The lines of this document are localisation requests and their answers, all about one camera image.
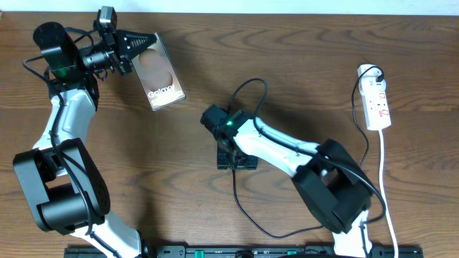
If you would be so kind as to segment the Galaxy S25 Ultra smartphone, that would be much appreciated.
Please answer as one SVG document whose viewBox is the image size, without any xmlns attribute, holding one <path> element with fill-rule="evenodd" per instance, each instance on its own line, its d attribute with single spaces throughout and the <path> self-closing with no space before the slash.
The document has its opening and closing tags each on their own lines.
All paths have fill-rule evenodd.
<svg viewBox="0 0 459 258">
<path fill-rule="evenodd" d="M 156 42 L 132 59 L 151 109 L 156 111 L 186 99 L 176 70 L 158 33 Z"/>
</svg>

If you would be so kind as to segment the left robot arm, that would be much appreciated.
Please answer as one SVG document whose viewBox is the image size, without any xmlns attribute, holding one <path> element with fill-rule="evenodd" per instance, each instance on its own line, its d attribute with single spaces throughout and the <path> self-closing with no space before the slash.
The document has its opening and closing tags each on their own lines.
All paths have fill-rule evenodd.
<svg viewBox="0 0 459 258">
<path fill-rule="evenodd" d="M 108 187 L 85 146 L 98 109 L 98 82 L 109 72 L 128 74 L 133 58 L 157 40 L 154 34 L 120 30 L 104 19 L 93 24 L 99 42 L 78 47 L 75 29 L 50 21 L 33 33 L 40 75 L 52 112 L 31 150 L 14 156 L 13 167 L 32 216 L 42 231 L 83 239 L 107 257 L 155 257 L 141 233 L 110 207 Z"/>
</svg>

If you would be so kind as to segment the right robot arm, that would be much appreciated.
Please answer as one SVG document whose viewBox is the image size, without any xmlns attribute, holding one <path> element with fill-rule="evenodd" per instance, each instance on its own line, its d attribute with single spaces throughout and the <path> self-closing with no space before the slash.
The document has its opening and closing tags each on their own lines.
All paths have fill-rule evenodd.
<svg viewBox="0 0 459 258">
<path fill-rule="evenodd" d="M 217 141 L 219 169 L 255 170 L 263 159 L 289 176 L 311 214 L 332 232 L 336 255 L 371 253 L 366 225 L 378 192 L 340 143 L 295 139 L 245 110 L 229 113 L 217 105 L 200 122 Z"/>
</svg>

